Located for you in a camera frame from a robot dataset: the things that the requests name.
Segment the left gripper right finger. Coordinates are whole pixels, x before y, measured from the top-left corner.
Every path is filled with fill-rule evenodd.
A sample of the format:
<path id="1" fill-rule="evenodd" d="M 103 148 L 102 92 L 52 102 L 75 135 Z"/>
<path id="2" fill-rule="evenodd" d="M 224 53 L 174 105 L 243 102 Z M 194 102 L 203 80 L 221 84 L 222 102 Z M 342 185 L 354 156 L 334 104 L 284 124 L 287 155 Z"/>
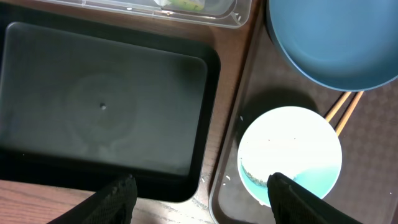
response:
<path id="1" fill-rule="evenodd" d="M 267 188 L 276 224 L 361 224 L 279 172 Z"/>

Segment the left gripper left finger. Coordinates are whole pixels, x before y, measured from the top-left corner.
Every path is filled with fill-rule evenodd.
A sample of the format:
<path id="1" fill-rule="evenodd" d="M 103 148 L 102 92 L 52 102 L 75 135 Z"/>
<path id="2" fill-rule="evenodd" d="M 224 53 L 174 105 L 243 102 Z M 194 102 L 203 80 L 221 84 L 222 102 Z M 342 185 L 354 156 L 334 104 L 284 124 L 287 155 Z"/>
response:
<path id="1" fill-rule="evenodd" d="M 130 224 L 136 201 L 136 180 L 125 175 L 49 224 Z"/>

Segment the light blue bowl with rice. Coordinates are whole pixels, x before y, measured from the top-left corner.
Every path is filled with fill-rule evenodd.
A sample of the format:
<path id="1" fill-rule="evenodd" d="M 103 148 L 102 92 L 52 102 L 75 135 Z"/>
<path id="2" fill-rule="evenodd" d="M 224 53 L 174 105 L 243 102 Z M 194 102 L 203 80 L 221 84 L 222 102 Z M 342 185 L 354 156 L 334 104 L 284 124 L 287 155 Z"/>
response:
<path id="1" fill-rule="evenodd" d="M 342 166 L 340 140 L 318 113 L 284 106 L 267 111 L 245 130 L 238 146 L 239 177 L 261 205 L 269 207 L 267 181 L 280 172 L 324 198 L 335 186 Z"/>

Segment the yellow green wrapper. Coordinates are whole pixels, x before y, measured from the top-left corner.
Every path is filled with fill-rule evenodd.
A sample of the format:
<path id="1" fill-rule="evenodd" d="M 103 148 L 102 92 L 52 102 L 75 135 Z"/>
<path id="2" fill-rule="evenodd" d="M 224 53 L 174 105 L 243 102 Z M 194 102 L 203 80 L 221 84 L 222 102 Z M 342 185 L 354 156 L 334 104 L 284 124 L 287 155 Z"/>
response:
<path id="1" fill-rule="evenodd" d="M 205 0 L 154 0 L 159 6 L 173 5 L 189 11 L 201 11 L 205 7 Z"/>

